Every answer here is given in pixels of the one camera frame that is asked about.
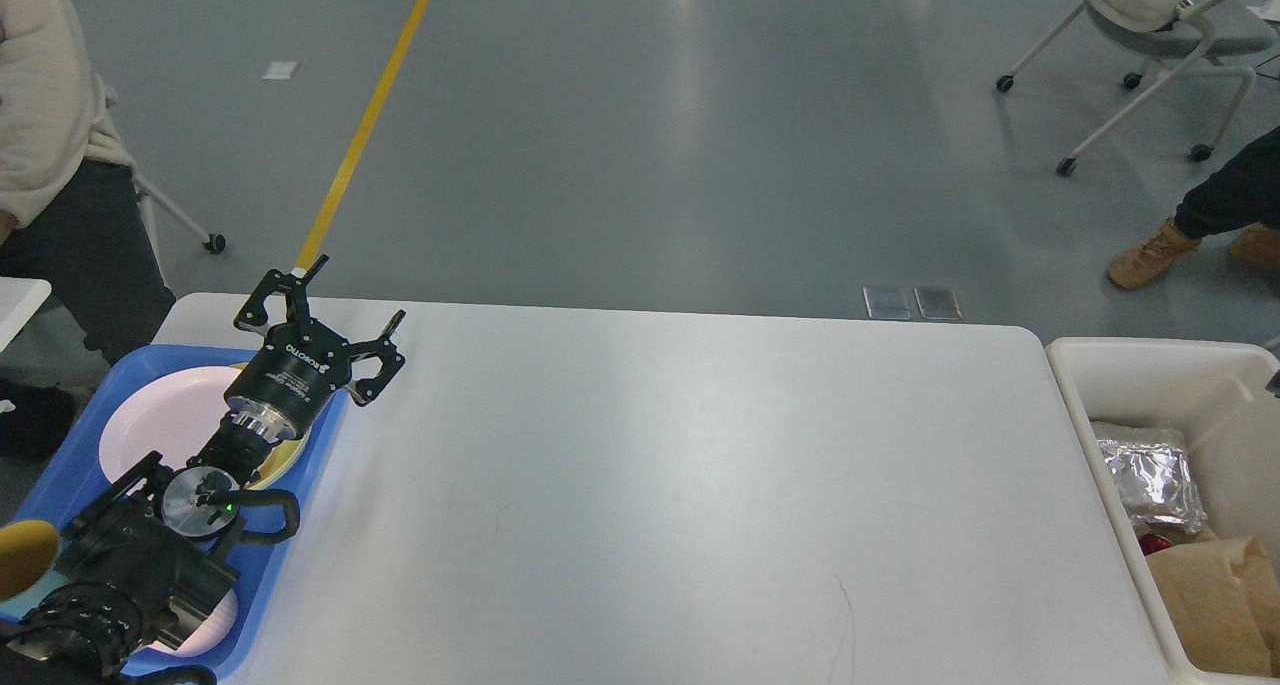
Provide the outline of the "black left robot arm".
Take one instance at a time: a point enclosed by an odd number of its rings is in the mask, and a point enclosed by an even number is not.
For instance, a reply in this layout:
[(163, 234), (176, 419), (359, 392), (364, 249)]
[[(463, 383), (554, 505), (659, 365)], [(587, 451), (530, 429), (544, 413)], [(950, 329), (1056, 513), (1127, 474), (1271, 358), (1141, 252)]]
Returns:
[(339, 392), (374, 402), (404, 366), (393, 334), (352, 342), (315, 319), (307, 289), (326, 264), (270, 270), (234, 318), (262, 346), (223, 399), (218, 430), (174, 469), (148, 452), (61, 530), (52, 568), (64, 577), (3, 625), (6, 684), (128, 684), (127, 661), (160, 641), (178, 648), (239, 580), (237, 547), (274, 547), (300, 529), (293, 492), (259, 489), (283, 442), (303, 439)]

